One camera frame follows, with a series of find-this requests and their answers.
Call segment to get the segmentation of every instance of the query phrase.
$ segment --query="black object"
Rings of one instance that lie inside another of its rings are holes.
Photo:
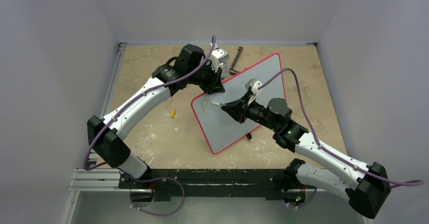
[[[240,57],[241,51],[243,51],[243,47],[239,46],[238,47],[238,52],[234,58],[234,60],[232,61],[231,67],[229,68],[229,74],[230,75],[235,75],[237,74],[239,71],[234,70],[234,66],[238,61],[238,57]]]
[[[156,77],[164,83],[176,80],[197,68],[203,57],[205,57],[204,51],[200,47],[187,44],[182,48],[179,56],[169,59],[167,63],[156,68],[152,73],[152,77]],[[175,60],[175,63],[171,66],[170,63],[173,60]],[[177,91],[184,89],[188,84],[198,85],[207,94],[223,93],[225,92],[225,88],[222,85],[221,74],[222,68],[213,71],[211,61],[209,61],[208,64],[203,65],[192,76],[174,83],[168,86],[168,88],[170,89],[171,96]]]
[[[368,171],[388,178],[386,169],[377,162],[374,162]],[[350,206],[359,214],[371,219],[375,218],[391,191],[389,183],[367,174],[360,180],[355,190],[346,189],[346,193],[350,198]]]
[[[104,126],[105,124],[95,115],[87,121],[89,144]],[[131,150],[114,131],[115,129],[105,130],[93,149],[110,167],[119,167],[128,159]]]
[[[187,197],[264,197],[266,200],[289,198],[285,189],[301,189],[303,185],[291,179],[283,169],[152,169],[141,177],[172,177],[179,181]],[[150,183],[135,183],[128,174],[121,174],[120,189],[150,189]],[[180,187],[173,181],[155,181],[154,201],[169,201],[182,196]]]
[[[295,145],[299,144],[300,137],[308,130],[290,118],[292,110],[284,99],[271,99],[265,108],[256,101],[248,105],[252,95],[248,89],[241,99],[226,103],[221,109],[239,123],[249,118],[271,129],[274,131],[273,139],[280,147],[295,152]]]

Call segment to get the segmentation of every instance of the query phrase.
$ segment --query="gray floor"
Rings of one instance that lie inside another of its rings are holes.
[[[151,203],[148,210],[174,209],[180,198]],[[363,219],[344,200],[319,192],[306,207],[288,209],[280,201],[264,198],[188,197],[174,215],[155,217],[129,208],[128,193],[81,193],[72,223],[363,223]]]

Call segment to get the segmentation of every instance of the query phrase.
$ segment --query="black cable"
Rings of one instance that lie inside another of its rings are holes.
[[[165,64],[169,65],[171,62],[177,59],[177,56],[171,57]]]

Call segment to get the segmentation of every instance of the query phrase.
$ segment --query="table top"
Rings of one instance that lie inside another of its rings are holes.
[[[110,110],[131,97],[159,65],[177,56],[181,48],[127,46]],[[207,52],[209,46],[202,48]],[[238,46],[222,48],[230,53],[231,64]],[[292,68],[297,73],[304,106],[318,137],[346,153],[314,46],[244,46],[235,69],[243,70],[273,53],[280,55],[283,68]],[[289,72],[284,74],[284,85],[286,100],[293,111],[292,119],[309,128]],[[252,132],[252,140],[243,138],[221,153],[213,154],[190,106],[191,100],[201,93],[201,89],[194,85],[177,92],[143,118],[124,142],[152,168],[285,168],[294,158],[319,166],[306,157],[280,148],[272,139],[273,132],[264,127]],[[176,110],[175,118],[170,116],[173,110]]]

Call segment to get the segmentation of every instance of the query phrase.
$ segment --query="beige table surface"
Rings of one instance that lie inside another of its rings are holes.
[[[128,46],[113,94],[112,108],[120,106],[139,90],[157,66],[177,56],[182,46]],[[238,46],[226,46],[232,63]],[[296,71],[304,106],[321,140],[345,153],[331,97],[314,46],[245,46],[236,70],[279,53],[282,66]],[[293,76],[285,72],[286,99],[293,110],[292,118],[303,126],[307,122],[299,107]],[[213,154],[192,112],[191,100],[201,94],[199,87],[188,85],[172,98],[153,109],[125,139],[131,151],[152,168],[285,168],[293,158],[314,164],[306,157],[280,148],[272,139],[273,132],[259,127],[253,139],[244,138]],[[172,110],[176,117],[171,118]]]

